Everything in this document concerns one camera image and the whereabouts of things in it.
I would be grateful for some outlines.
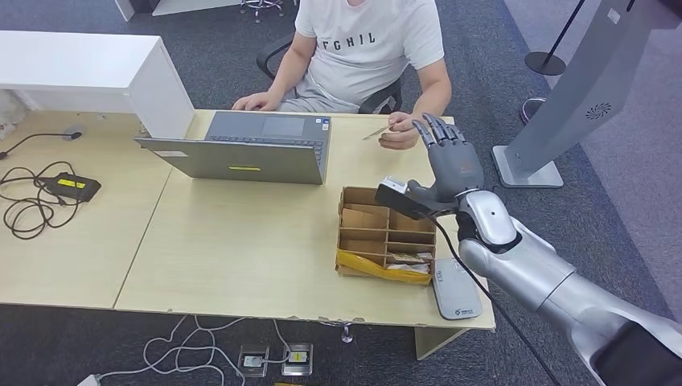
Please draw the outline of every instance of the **black cable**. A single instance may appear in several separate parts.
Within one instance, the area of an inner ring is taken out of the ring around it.
[[[5,175],[2,176],[0,179],[0,188],[2,188],[3,185],[7,185],[8,183],[16,183],[19,181],[32,181],[33,185],[38,188],[38,192],[36,193],[35,197],[26,197],[23,199],[16,199],[12,197],[8,197],[6,195],[2,194],[2,190],[0,190],[0,198],[6,199],[8,201],[12,201],[12,204],[5,210],[5,213],[2,215],[2,221],[4,222],[5,226],[10,229],[12,232],[12,235],[14,237],[17,237],[18,239],[21,240],[31,240],[35,239],[40,233],[42,233],[45,228],[61,228],[64,225],[68,224],[69,221],[73,220],[73,217],[76,215],[76,212],[78,211],[78,206],[82,203],[78,199],[74,200],[73,203],[67,203],[66,200],[64,200],[63,197],[59,195],[52,194],[45,186],[45,177],[43,176],[45,172],[47,172],[50,168],[57,166],[57,165],[66,165],[71,172],[72,175],[76,175],[76,172],[73,170],[73,166],[65,161],[58,161],[58,162],[53,162],[50,165],[45,166],[38,174],[33,173],[30,169],[27,169],[26,167],[13,167],[9,169]],[[9,179],[8,177],[10,174],[17,170],[23,170],[26,171],[30,177],[15,177],[12,179]],[[56,201],[50,201],[50,200],[45,200],[42,196],[41,193],[46,193],[48,195],[51,195],[56,199]],[[23,207],[19,208],[17,212],[14,213],[14,216],[11,216],[11,212],[13,209],[19,207],[20,205],[24,205]],[[71,215],[61,222],[60,224],[53,224],[51,220],[55,217],[55,209],[52,208],[50,205],[60,205],[62,207],[73,207],[73,212]],[[37,209],[40,217],[42,218],[42,222],[33,228],[28,228],[28,229],[21,229],[17,226],[18,220],[21,217],[21,215],[30,209]]]
[[[437,221],[434,217],[432,217],[432,216],[428,216],[428,215],[427,215],[426,218],[428,218],[429,220],[431,220],[431,222],[432,222],[434,225],[436,225],[436,227],[438,227],[438,230],[441,231],[441,233],[443,234],[443,236],[446,238],[446,242],[447,242],[447,244],[448,244],[448,248],[450,249],[450,253],[452,253],[452,256],[454,257],[454,259],[457,260],[457,262],[462,266],[462,268],[464,268],[464,270],[466,271],[466,273],[468,273],[469,276],[471,276],[471,278],[474,279],[474,282],[476,283],[476,285],[483,291],[484,294],[486,294],[486,296],[490,299],[492,305],[495,306],[495,308],[496,308],[497,311],[502,315],[502,317],[504,318],[504,320],[506,320],[507,323],[509,323],[509,326],[511,326],[511,328],[514,330],[514,332],[519,336],[519,338],[521,338],[521,340],[524,342],[524,344],[526,345],[526,347],[528,347],[528,349],[531,351],[531,353],[533,354],[533,356],[535,356],[535,359],[537,359],[538,363],[540,364],[540,366],[542,367],[542,369],[544,370],[544,372],[547,373],[547,376],[549,377],[549,379],[552,380],[552,383],[554,383],[556,386],[561,386],[561,383],[560,383],[559,380],[554,376],[554,373],[552,373],[552,370],[550,370],[550,369],[549,369],[549,366],[547,366],[547,364],[542,360],[542,358],[540,357],[540,354],[538,354],[538,352],[537,352],[536,349],[533,347],[533,345],[531,345],[531,343],[528,341],[528,339],[526,338],[526,336],[524,335],[524,333],[521,332],[521,330],[519,329],[519,327],[517,327],[516,324],[512,321],[512,319],[511,319],[511,318],[509,317],[509,315],[507,314],[507,311],[505,311],[504,308],[502,308],[502,306],[497,302],[497,300],[495,300],[495,298],[492,297],[491,293],[488,292],[488,290],[486,289],[486,287],[485,287],[483,284],[481,284],[481,282],[479,281],[479,279],[474,275],[473,272],[471,272],[471,270],[469,269],[469,267],[467,267],[467,266],[464,264],[464,262],[462,261],[462,259],[457,255],[457,253],[455,253],[454,247],[453,247],[453,245],[452,245],[452,241],[450,240],[450,237],[448,236],[448,234],[447,234],[446,230],[443,228],[443,226],[442,226],[440,223],[438,223],[438,221]]]
[[[80,136],[83,135],[80,131],[76,131],[75,133],[70,133],[70,134],[58,134],[58,133],[37,133],[37,134],[32,134],[27,136],[26,138],[22,139],[21,141],[17,142],[16,145],[12,146],[9,150],[5,151],[0,151],[0,160],[3,160],[7,157],[7,155],[14,149],[16,149],[19,145],[24,143],[26,140],[31,139],[33,137],[42,137],[42,136],[50,136],[50,137],[70,137],[72,140],[80,138]]]

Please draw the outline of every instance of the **gray carpet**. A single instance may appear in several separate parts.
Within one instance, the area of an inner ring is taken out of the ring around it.
[[[240,95],[265,88],[266,78],[257,73],[253,58],[264,42],[292,30],[295,12],[289,6],[284,18],[266,15],[260,25],[234,8],[162,18],[136,15],[126,25],[109,0],[4,3],[0,14],[3,29],[161,35],[197,108],[225,107]],[[522,58],[528,47],[502,0],[439,0],[438,5],[454,83],[454,97],[446,114],[456,117],[479,150],[489,188],[503,198],[511,214],[552,242],[584,276],[638,306],[670,317],[580,146],[557,160],[565,179],[563,189],[513,191],[499,187],[489,149],[515,136],[520,129],[516,107],[528,96],[546,94],[548,85],[524,66]],[[408,72],[405,106],[413,104],[417,93],[417,79]],[[595,384],[554,331],[495,287],[492,292],[527,331],[563,384]],[[2,306],[0,386],[70,386],[90,373],[138,368],[146,340],[167,335],[177,320],[175,315]],[[297,380],[308,385],[550,384],[512,329],[504,321],[498,320],[498,324],[497,332],[467,333],[420,363],[414,361],[409,328],[357,326],[351,345],[340,342],[337,330],[315,323],[283,322],[282,333],[291,341],[316,345],[314,374]],[[257,342],[263,331],[263,342],[276,346],[271,324],[263,321],[243,322],[220,333],[219,344],[234,357],[241,343]],[[237,384],[225,363],[221,367],[228,373],[227,384]],[[266,379],[248,380],[247,385],[284,380],[277,370],[274,367]],[[215,385],[217,381],[218,376],[208,370],[173,376],[147,372],[110,378],[103,385]]]

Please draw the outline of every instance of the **robot finger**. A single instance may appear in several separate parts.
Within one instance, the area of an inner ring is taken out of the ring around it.
[[[414,126],[415,129],[417,129],[417,132],[419,132],[419,135],[421,136],[421,140],[424,141],[424,145],[426,146],[426,149],[429,149],[431,146],[433,146],[436,142],[433,140],[433,136],[431,135],[431,132],[429,129],[424,126],[423,123],[420,121],[414,120],[412,121],[412,125]]]
[[[423,113],[421,116],[424,118],[426,123],[431,126],[431,130],[433,131],[433,136],[435,137],[436,142],[438,145],[441,145],[443,141],[447,139],[446,126],[442,123],[442,121],[431,114]]]

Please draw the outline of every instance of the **power cord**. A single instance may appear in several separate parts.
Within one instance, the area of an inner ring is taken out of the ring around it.
[[[5,158],[7,157],[7,155],[8,155],[12,150],[16,149],[17,147],[19,147],[19,145],[21,145],[22,143],[24,143],[24,142],[26,142],[27,140],[29,140],[29,139],[31,139],[31,138],[34,138],[34,137],[43,137],[43,136],[44,136],[44,137],[68,137],[68,138],[70,138],[72,141],[74,141],[74,140],[80,138],[82,135],[83,135],[83,133],[80,132],[80,131],[76,131],[75,133],[62,133],[62,134],[57,134],[57,133],[37,133],[37,134],[32,134],[32,135],[29,135],[29,136],[27,136],[26,138],[22,139],[21,141],[17,142],[17,144],[14,145],[14,146],[12,146],[10,149],[5,150],[5,151],[0,151],[0,160],[5,159]]]
[[[552,370],[550,370],[550,369],[549,369],[549,366],[547,366],[546,362],[545,362],[544,360],[542,360],[542,358],[540,357],[540,354],[538,354],[538,352],[537,352],[536,349],[533,347],[533,345],[531,345],[531,343],[528,341],[528,339],[526,338],[526,336],[524,335],[524,333],[521,332],[521,329],[519,329],[519,327],[517,327],[516,324],[512,321],[512,319],[511,319],[511,318],[509,317],[509,315],[507,314],[507,311],[505,311],[504,308],[497,302],[497,300],[496,300],[495,298],[493,298],[493,296],[492,296],[491,293],[487,290],[487,288],[486,288],[483,284],[481,284],[481,282],[480,282],[479,279],[476,277],[476,275],[474,275],[474,273],[471,272],[471,270],[469,269],[469,267],[467,267],[466,264],[464,264],[464,261],[462,261],[462,259],[458,256],[458,254],[454,251],[454,246],[452,245],[452,241],[450,240],[450,237],[448,236],[448,234],[447,234],[446,230],[443,228],[443,226],[442,226],[440,223],[438,223],[438,221],[437,221],[433,216],[428,216],[428,215],[427,215],[426,217],[427,217],[429,220],[431,220],[431,222],[432,222],[434,225],[436,225],[436,227],[438,228],[439,231],[441,231],[442,235],[446,238],[446,242],[447,242],[447,244],[448,244],[448,248],[450,249],[450,253],[452,253],[452,256],[454,257],[454,259],[457,260],[457,262],[462,266],[462,268],[464,268],[464,270],[466,271],[466,273],[468,273],[469,276],[471,276],[471,278],[474,280],[474,282],[476,283],[476,285],[481,289],[481,291],[486,295],[486,297],[490,299],[492,305],[493,305],[493,306],[497,309],[497,311],[502,315],[502,317],[504,318],[504,320],[506,320],[507,323],[509,323],[509,326],[511,326],[511,328],[514,330],[514,332],[519,336],[519,338],[521,338],[521,340],[524,342],[524,344],[526,345],[526,347],[528,347],[528,349],[529,349],[530,352],[533,354],[533,356],[535,356],[535,359],[536,359],[537,362],[540,364],[540,366],[542,367],[542,369],[544,370],[544,372],[547,373],[547,376],[548,376],[549,379],[552,381],[552,383],[555,384],[556,386],[561,386],[561,383],[559,382],[559,380],[557,379],[557,377],[554,375],[554,373],[552,372]]]
[[[58,165],[66,166],[72,175],[76,175],[76,172],[73,170],[73,166],[69,162],[58,161],[45,166],[45,168],[43,168],[38,174],[35,174],[32,170],[27,169],[26,167],[20,166],[13,167],[9,169],[5,173],[5,175],[3,175],[2,178],[0,179],[0,192],[2,191],[2,187],[7,185],[8,183],[16,183],[20,181],[32,181],[33,185],[36,188],[38,188],[38,192],[36,193],[35,197],[26,197],[22,199],[8,197],[0,193],[1,198],[6,199],[8,201],[12,201],[12,204],[5,210],[5,213],[2,215],[2,221],[4,222],[5,226],[8,229],[10,229],[12,235],[17,237],[18,239],[21,240],[35,239],[36,237],[38,237],[38,235],[40,235],[40,233],[42,233],[45,230],[45,228],[63,227],[64,225],[68,224],[69,221],[73,220],[73,217],[76,215],[76,212],[78,211],[79,205],[83,203],[83,201],[79,201],[78,199],[74,199],[71,203],[68,203],[66,201],[66,197],[55,195],[46,188],[47,178],[44,177],[45,173],[52,167]],[[10,175],[19,170],[25,171],[30,176],[10,178]],[[53,198],[55,198],[56,201],[45,200],[43,198],[44,195],[50,195]],[[51,207],[51,205],[60,205],[61,207],[73,207],[73,212],[66,220],[62,221],[59,224],[54,224],[51,221],[55,217],[55,209]],[[31,209],[38,210],[38,213],[40,214],[40,217],[42,219],[40,224],[34,226],[33,228],[25,229],[19,228],[18,221],[21,218],[22,214]]]
[[[241,321],[244,320],[245,318],[238,318],[238,319],[235,319],[235,320],[233,320],[232,322],[230,322],[230,323],[228,323],[228,324],[226,324],[226,325],[224,325],[224,326],[206,328],[206,327],[201,327],[201,325],[199,324],[199,318],[198,318],[196,315],[194,315],[193,318],[194,318],[194,322],[195,322],[196,328],[195,328],[195,329],[194,329],[194,330],[193,330],[193,331],[192,331],[192,332],[183,340],[183,342],[180,344],[180,346],[171,348],[169,351],[166,352],[166,354],[164,354],[161,358],[159,358],[158,360],[156,360],[156,361],[153,362],[153,363],[151,362],[151,360],[149,360],[149,358],[147,357],[147,350],[149,349],[149,346],[150,346],[153,342],[157,342],[157,341],[163,341],[163,342],[165,342],[165,343],[172,343],[172,342],[173,342],[173,339],[174,339],[174,337],[175,337],[175,333],[177,332],[178,328],[183,324],[183,322],[185,321],[186,318],[187,318],[187,315],[184,315],[183,318],[180,319],[180,321],[175,325],[175,327],[173,327],[173,330],[170,332],[170,336],[169,336],[168,338],[158,337],[158,338],[152,338],[152,339],[150,339],[150,340],[147,341],[147,343],[145,344],[144,349],[142,350],[142,357],[143,357],[143,359],[144,359],[144,361],[145,361],[145,364],[146,364],[146,367],[145,367],[145,368],[141,368],[141,369],[139,369],[139,370],[125,371],[125,372],[108,372],[108,373],[106,373],[106,374],[102,374],[102,375],[95,376],[95,380],[99,383],[103,378],[105,378],[105,377],[107,377],[107,376],[121,376],[121,375],[139,374],[139,373],[141,373],[141,372],[146,372],[147,370],[154,370],[154,371],[157,372],[158,374],[166,375],[166,374],[171,374],[171,373],[173,373],[173,372],[193,372],[193,371],[195,371],[195,370],[199,370],[199,369],[202,369],[202,368],[210,368],[211,370],[215,370],[215,371],[217,371],[218,373],[220,373],[220,386],[225,386],[225,374],[223,373],[222,370],[220,370],[220,368],[218,368],[217,366],[211,364],[211,363],[213,362],[215,353],[218,352],[220,355],[223,356],[223,358],[225,358],[225,360],[227,360],[227,362],[228,362],[229,365],[232,367],[232,369],[234,369],[234,371],[235,371],[235,373],[237,374],[237,376],[239,376],[239,377],[241,378],[241,386],[244,386],[244,383],[245,383],[245,381],[246,381],[246,378],[244,377],[244,374],[243,374],[241,371],[239,371],[239,368],[238,368],[237,366],[235,366],[235,364],[230,360],[230,358],[228,357],[228,355],[225,354],[225,352],[224,352],[220,347],[217,347],[217,346],[216,346],[216,336],[215,336],[213,333],[214,333],[214,331],[223,330],[223,329],[228,328],[228,327],[230,327],[230,326],[232,326],[232,325],[234,325],[234,324],[236,324],[236,323],[238,323],[238,322],[241,322]],[[290,355],[291,355],[290,346],[289,346],[289,344],[284,340],[284,338],[282,338],[281,333],[280,333],[280,331],[279,331],[279,326],[277,325],[277,321],[273,319],[273,323],[274,323],[274,326],[275,326],[275,331],[277,332],[277,337],[279,337],[279,339],[282,341],[282,343],[284,343],[284,345],[285,345],[286,349],[288,350],[289,354],[288,354],[288,355],[286,356],[286,358],[285,358],[284,360],[282,360],[282,361],[264,360],[263,362],[267,362],[267,363],[284,363],[286,360],[289,359],[289,357],[290,357]],[[211,346],[202,346],[202,347],[187,346],[187,343],[190,341],[190,339],[191,339],[195,334],[197,334],[198,332],[207,332],[207,333],[211,336],[212,345],[211,345]],[[180,364],[179,364],[179,357],[180,357],[180,353],[181,353],[183,350],[188,350],[188,351],[205,351],[205,350],[211,350],[211,356],[210,356],[210,358],[208,359],[208,361],[207,361],[206,363],[204,363],[204,364],[195,365],[195,366],[186,366],[186,367],[182,367],[182,366],[180,366]],[[172,354],[172,353],[175,353],[175,363],[174,363],[174,367],[173,367],[172,369],[170,369],[170,370],[161,370],[161,369],[157,368],[157,366],[158,366],[164,359],[166,359],[170,354]]]

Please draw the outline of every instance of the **man's right hand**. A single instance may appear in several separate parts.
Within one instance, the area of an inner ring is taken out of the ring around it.
[[[283,95],[276,92],[258,92],[239,99],[232,106],[233,110],[259,110],[259,111],[274,111],[279,107]]]

